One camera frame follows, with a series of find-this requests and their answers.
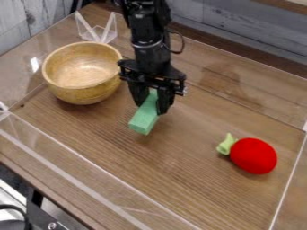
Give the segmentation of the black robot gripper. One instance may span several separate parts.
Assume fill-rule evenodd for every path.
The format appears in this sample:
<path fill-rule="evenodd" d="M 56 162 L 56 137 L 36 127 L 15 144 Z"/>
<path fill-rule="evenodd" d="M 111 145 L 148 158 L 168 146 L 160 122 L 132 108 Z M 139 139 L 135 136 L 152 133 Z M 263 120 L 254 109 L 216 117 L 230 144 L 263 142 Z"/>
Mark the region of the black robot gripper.
<path fill-rule="evenodd" d="M 146 101 L 150 88 L 158 90 L 158 114 L 168 112 L 175 95 L 184 95 L 186 74 L 171 65 L 170 43 L 132 42 L 134 59 L 118 62 L 120 77 L 128 83 L 130 92 L 136 106 Z"/>

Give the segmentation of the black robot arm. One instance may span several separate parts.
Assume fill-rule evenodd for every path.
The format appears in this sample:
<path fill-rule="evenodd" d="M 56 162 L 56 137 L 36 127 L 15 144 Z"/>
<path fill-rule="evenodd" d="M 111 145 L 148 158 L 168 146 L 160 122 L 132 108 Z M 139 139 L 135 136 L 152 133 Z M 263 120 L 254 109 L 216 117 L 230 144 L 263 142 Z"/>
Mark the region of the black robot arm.
<path fill-rule="evenodd" d="M 135 104 L 142 106 L 150 89 L 158 91 L 156 112 L 168 112 L 175 95 L 184 95 L 186 73 L 171 64 L 171 54 L 180 54 L 171 49 L 171 8 L 166 0 L 122 0 L 124 21 L 131 29 L 134 59 L 118 62 L 120 77 L 128 83 Z"/>

